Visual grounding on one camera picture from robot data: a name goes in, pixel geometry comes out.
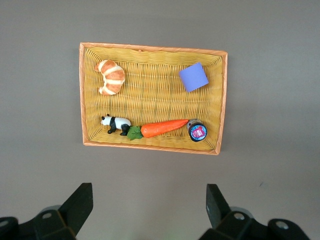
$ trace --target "toy carrot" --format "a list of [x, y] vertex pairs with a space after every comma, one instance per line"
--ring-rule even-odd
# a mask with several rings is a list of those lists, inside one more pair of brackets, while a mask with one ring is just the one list
[[148, 123], [140, 126], [132, 126], [127, 134], [130, 140], [145, 138], [153, 138], [155, 136], [171, 132], [179, 129], [188, 123], [188, 119], [178, 119], [163, 122]]

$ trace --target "wicker basket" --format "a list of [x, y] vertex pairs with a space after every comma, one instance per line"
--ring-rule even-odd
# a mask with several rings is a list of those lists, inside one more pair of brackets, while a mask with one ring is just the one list
[[[94, 71], [111, 59], [125, 71], [119, 93], [103, 96], [103, 77]], [[224, 51], [84, 42], [79, 46], [79, 74], [83, 144], [218, 155], [221, 148], [227, 91]], [[187, 92], [179, 71], [200, 62], [209, 84]], [[191, 140], [187, 127], [166, 134], [129, 140], [120, 130], [108, 134], [100, 123], [110, 114], [127, 118], [133, 126], [175, 119], [200, 119], [207, 137]]]

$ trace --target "green leaf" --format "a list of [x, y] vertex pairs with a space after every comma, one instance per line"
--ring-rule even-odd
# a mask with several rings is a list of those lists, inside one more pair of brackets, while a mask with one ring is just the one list
[[130, 139], [130, 141], [134, 139], [142, 139], [143, 135], [141, 133], [141, 127], [140, 126], [130, 127], [128, 134], [126, 136]]

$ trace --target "purple square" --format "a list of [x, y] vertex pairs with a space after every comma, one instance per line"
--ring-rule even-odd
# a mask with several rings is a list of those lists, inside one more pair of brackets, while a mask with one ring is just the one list
[[209, 83], [200, 62], [181, 70], [179, 76], [187, 92], [196, 90]]

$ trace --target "gray table surface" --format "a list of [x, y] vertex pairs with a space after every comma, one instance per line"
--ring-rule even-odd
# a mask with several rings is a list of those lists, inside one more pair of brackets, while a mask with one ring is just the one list
[[[0, 217], [23, 223], [83, 182], [79, 240], [196, 240], [206, 184], [320, 239], [320, 1], [0, 1]], [[225, 50], [219, 156], [82, 144], [80, 42]]]

